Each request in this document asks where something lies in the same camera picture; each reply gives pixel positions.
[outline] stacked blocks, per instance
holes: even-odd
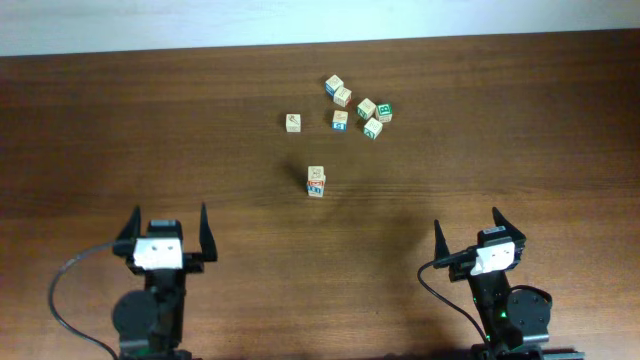
[[[322,197],[327,177],[324,175],[324,166],[309,166],[307,191],[311,197]]]
[[[358,105],[358,115],[365,120],[369,120],[373,113],[376,111],[376,105],[369,99],[364,99]]]
[[[381,123],[391,121],[392,116],[393,110],[391,109],[391,104],[380,104],[376,106],[376,119]]]
[[[382,123],[371,118],[364,126],[364,134],[375,140],[382,131]]]
[[[287,127],[287,132],[300,132],[302,130],[300,114],[287,114],[285,126]]]
[[[333,122],[331,127],[337,131],[347,131],[347,118],[349,113],[346,111],[336,110],[333,112]]]

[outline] wooden block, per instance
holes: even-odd
[[[374,118],[369,119],[364,126],[364,134],[375,139],[382,131],[382,123]]]
[[[351,90],[346,87],[341,87],[336,91],[335,95],[333,95],[333,102],[342,107],[347,106],[349,101],[351,101]]]
[[[347,118],[349,113],[346,111],[336,110],[333,112],[333,122],[331,127],[338,131],[347,131]]]
[[[302,130],[300,114],[287,114],[286,127],[287,132],[300,132]]]
[[[364,99],[358,105],[358,115],[360,115],[363,119],[369,120],[373,113],[376,111],[376,104],[369,99]]]
[[[322,181],[309,181],[307,182],[307,191],[311,197],[322,197],[324,195],[324,185],[327,182],[327,177],[324,176]]]
[[[381,123],[391,121],[392,116],[393,110],[391,109],[391,104],[380,104],[376,106],[376,119]]]
[[[308,181],[323,181],[324,166],[309,166]]]
[[[323,166],[309,166],[308,169],[307,191],[309,196],[322,197],[324,195],[324,185],[327,176],[324,174]]]
[[[327,91],[327,94],[329,94],[329,96],[331,97],[333,97],[336,91],[338,91],[338,89],[340,89],[343,86],[344,86],[344,82],[340,80],[338,75],[333,75],[332,77],[329,78],[329,80],[327,80],[324,83],[324,89]]]

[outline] white wall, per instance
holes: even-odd
[[[640,27],[640,0],[0,0],[0,56]]]

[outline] black cable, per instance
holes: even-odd
[[[81,332],[80,330],[74,328],[73,326],[69,325],[69,323],[67,323],[62,316],[60,316],[60,314],[58,313],[58,310],[56,310],[56,306],[53,304],[53,293],[56,290],[56,285],[58,284],[58,281],[60,280],[60,278],[62,277],[62,275],[64,275],[67,270],[69,270],[70,267],[72,267],[73,265],[75,265],[78,261],[86,258],[87,256],[96,253],[98,251],[102,251],[105,249],[109,249],[112,248],[113,245],[115,245],[115,242],[110,242],[107,244],[102,244],[102,245],[97,245],[94,246],[90,249],[87,249],[83,252],[81,252],[80,254],[76,255],[73,259],[67,261],[61,268],[60,270],[58,270],[58,273],[56,274],[56,276],[53,277],[53,280],[51,281],[51,284],[49,285],[49,296],[47,297],[48,303],[49,303],[49,310],[51,310],[51,315],[53,315],[53,317],[58,320],[58,322],[60,323],[60,325],[62,325],[65,329],[69,330],[72,334],[79,336],[81,339],[87,340],[88,342],[98,345],[101,348],[105,349],[109,355],[111,355],[111,357],[113,358],[113,360],[118,360],[118,355],[116,354],[115,351],[113,351],[113,349],[111,347],[109,347],[109,345],[103,343],[102,341],[92,338],[91,336]]]
[[[476,330],[478,330],[478,333],[482,337],[482,341],[484,342],[484,345],[487,347],[487,349],[491,349],[491,347],[489,346],[489,341],[487,340],[487,337],[484,335],[484,331],[482,331],[482,328],[480,327],[480,325],[478,325],[478,323],[471,317],[471,315],[469,315],[468,312],[466,312],[466,311],[462,310],[461,308],[459,308],[456,304],[454,304],[451,301],[447,300],[447,298],[445,298],[444,296],[438,294],[429,285],[427,285],[427,283],[424,282],[424,280],[422,280],[422,272],[425,269],[427,269],[428,267],[430,267],[431,265],[433,265],[433,263],[434,263],[433,261],[428,262],[428,263],[422,265],[420,267],[420,269],[418,269],[418,281],[420,281],[420,284],[422,286],[424,286],[424,288],[427,289],[427,291],[430,292],[433,296],[438,298],[438,300],[440,300],[443,303],[451,306],[455,311],[459,312],[460,314],[464,315],[467,319],[469,319],[469,321],[471,321],[471,323],[476,328]]]

